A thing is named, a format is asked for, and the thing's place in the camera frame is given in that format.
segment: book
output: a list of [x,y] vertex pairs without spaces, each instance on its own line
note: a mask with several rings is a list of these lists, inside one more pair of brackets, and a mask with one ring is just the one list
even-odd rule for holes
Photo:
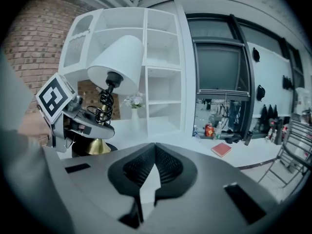
[[230,150],[232,150],[232,147],[224,143],[220,143],[211,149],[211,151],[213,151],[215,154],[219,155],[220,157],[225,156]]

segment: white vase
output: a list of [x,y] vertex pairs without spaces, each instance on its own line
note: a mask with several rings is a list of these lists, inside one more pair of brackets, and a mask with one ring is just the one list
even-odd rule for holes
[[131,125],[132,125],[132,130],[135,132],[140,130],[140,123],[139,123],[139,117],[138,117],[137,111],[138,111],[138,108],[132,108]]

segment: metal rack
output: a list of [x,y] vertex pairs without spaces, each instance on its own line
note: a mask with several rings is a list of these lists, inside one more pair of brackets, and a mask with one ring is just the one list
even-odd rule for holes
[[[308,146],[308,149],[301,146],[300,143],[303,143],[306,146]],[[306,157],[302,158],[301,156],[298,155],[298,153],[296,153],[296,151],[295,152],[290,151],[289,144],[305,152],[307,154]],[[276,157],[276,160],[271,164],[269,169],[261,177],[258,183],[260,183],[260,181],[265,177],[265,175],[268,172],[270,172],[274,174],[280,181],[283,182],[284,184],[283,188],[286,187],[290,182],[292,182],[292,180],[299,173],[302,173],[304,175],[308,170],[312,170],[311,154],[312,154],[312,126],[302,123],[300,120],[300,115],[292,114],[287,135],[282,143],[281,149]],[[296,170],[296,173],[294,173],[293,177],[289,181],[285,181],[283,178],[281,178],[280,175],[278,175],[275,171],[272,170],[273,165],[276,164],[276,162],[281,162],[289,170],[292,169]]]

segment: lamp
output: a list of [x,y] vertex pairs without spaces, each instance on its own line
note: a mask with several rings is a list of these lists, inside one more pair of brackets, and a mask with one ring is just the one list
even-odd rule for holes
[[[101,99],[101,109],[97,109],[98,122],[104,125],[105,113],[112,111],[112,91],[119,95],[130,95],[138,91],[144,47],[142,42],[134,36],[123,36],[104,50],[87,68],[91,82],[105,89],[105,96]],[[86,152],[99,155],[110,152],[110,148],[103,139],[94,139]]]

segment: white shelving unit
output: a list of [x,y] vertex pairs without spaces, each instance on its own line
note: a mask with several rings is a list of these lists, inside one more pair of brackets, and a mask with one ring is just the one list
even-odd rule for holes
[[86,68],[106,48],[122,36],[134,36],[145,50],[139,85],[146,94],[145,108],[138,113],[144,131],[148,136],[182,131],[184,70],[176,22],[174,14],[138,7],[99,9],[78,16],[64,43],[58,71],[76,88],[77,81],[89,79]]

